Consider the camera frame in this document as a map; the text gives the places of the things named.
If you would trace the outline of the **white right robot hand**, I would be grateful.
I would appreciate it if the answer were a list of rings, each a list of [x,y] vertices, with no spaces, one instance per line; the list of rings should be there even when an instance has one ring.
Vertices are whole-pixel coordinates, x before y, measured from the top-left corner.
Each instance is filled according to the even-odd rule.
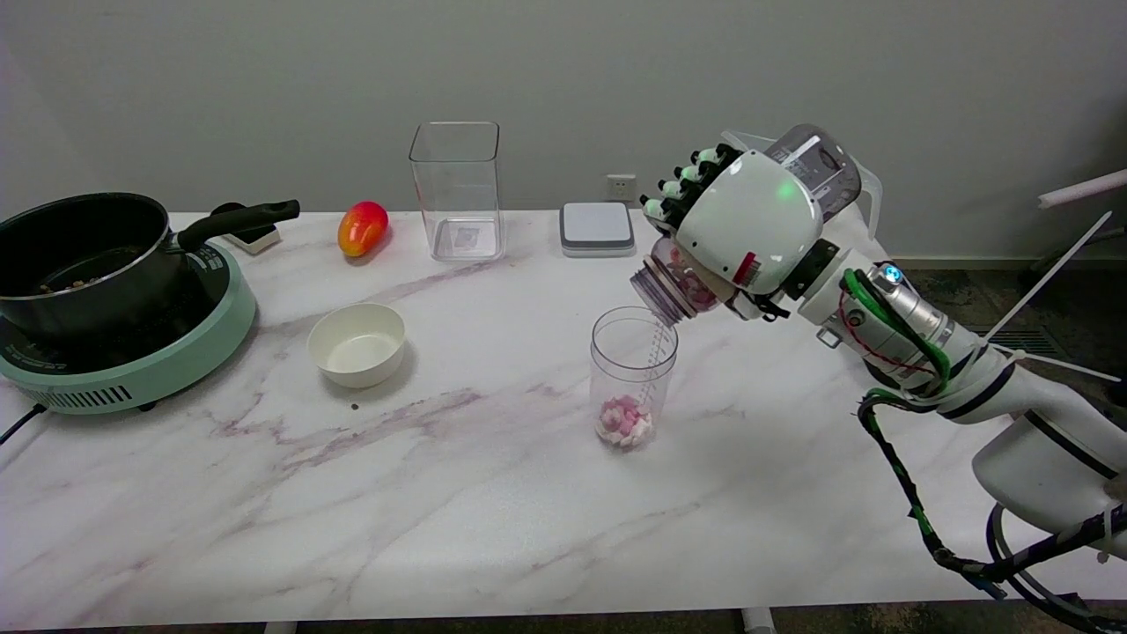
[[[882,185],[820,126],[777,140],[726,131],[641,196],[660,236],[632,288],[669,328],[715,306],[746,321],[788,316],[778,300],[811,291],[840,250],[822,229],[861,196],[875,230]]]

